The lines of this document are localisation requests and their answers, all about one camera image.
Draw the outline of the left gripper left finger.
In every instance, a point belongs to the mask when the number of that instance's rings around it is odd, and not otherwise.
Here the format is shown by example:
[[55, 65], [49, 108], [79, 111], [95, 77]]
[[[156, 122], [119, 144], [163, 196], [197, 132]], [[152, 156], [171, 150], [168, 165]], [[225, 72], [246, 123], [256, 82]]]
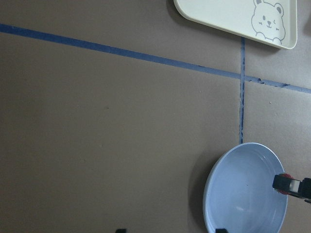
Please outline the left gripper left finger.
[[116, 229], [115, 233], [127, 233], [127, 229]]

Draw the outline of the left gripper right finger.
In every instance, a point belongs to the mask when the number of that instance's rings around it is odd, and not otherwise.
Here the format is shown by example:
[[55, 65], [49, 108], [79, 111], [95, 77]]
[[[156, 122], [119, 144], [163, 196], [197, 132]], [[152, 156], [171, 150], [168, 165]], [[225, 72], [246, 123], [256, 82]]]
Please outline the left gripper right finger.
[[227, 229], [224, 229], [224, 228], [222, 228], [222, 229], [215, 229], [215, 232], [216, 233], [227, 233]]

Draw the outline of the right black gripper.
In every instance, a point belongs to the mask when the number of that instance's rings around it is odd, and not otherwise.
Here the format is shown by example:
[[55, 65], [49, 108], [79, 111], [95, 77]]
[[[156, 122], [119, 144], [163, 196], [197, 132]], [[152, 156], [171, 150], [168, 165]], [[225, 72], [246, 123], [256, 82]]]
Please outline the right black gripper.
[[299, 194], [304, 202], [311, 202], [311, 178], [300, 181], [288, 174], [275, 175], [272, 187], [282, 194]]

